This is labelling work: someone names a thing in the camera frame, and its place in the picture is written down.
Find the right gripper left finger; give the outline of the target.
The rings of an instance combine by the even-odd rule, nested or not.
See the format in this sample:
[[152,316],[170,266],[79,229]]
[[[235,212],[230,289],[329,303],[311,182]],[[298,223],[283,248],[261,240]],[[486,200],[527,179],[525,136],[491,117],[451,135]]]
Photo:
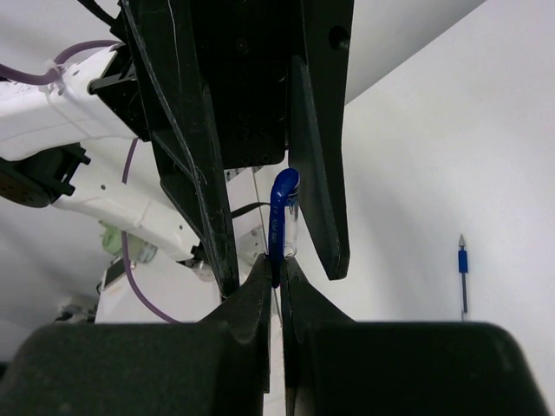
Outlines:
[[52,324],[1,381],[4,415],[259,415],[270,387],[271,267],[195,323]]

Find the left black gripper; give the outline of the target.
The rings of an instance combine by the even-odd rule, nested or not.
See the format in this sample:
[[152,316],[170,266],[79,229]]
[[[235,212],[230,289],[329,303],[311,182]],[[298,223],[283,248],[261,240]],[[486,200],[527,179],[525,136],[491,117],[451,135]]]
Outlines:
[[299,204],[329,280],[349,267],[342,175],[351,1],[124,1],[160,184],[197,233],[219,287],[238,289],[224,168],[300,174]]

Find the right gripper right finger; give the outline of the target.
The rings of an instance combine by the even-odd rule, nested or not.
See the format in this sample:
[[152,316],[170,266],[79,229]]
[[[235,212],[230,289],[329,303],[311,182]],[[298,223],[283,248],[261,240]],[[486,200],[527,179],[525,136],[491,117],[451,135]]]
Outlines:
[[289,415],[546,415],[519,344],[483,322],[357,322],[281,267]]

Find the blue paper clip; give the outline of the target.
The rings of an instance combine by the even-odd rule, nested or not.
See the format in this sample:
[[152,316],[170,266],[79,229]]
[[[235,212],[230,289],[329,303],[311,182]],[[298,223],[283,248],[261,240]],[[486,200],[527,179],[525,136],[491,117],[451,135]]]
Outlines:
[[268,258],[271,263],[271,285],[280,285],[281,264],[297,254],[297,222],[299,214],[300,174],[286,168],[275,178],[270,195]]

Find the blue ballpoint pen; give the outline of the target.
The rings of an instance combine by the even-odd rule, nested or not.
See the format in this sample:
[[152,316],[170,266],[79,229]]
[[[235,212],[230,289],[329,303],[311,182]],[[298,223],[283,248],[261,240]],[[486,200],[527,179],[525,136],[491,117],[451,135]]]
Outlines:
[[464,322],[468,315],[468,294],[467,294],[467,274],[468,274],[468,257],[466,240],[463,235],[459,238],[458,249],[458,270],[461,282],[461,320]]

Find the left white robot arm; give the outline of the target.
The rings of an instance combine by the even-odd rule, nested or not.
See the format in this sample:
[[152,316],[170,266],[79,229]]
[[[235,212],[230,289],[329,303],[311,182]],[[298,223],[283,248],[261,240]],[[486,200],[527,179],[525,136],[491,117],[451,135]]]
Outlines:
[[1,82],[1,193],[80,212],[239,286],[225,172],[287,160],[331,280],[349,267],[342,163],[351,1],[123,1],[86,61]]

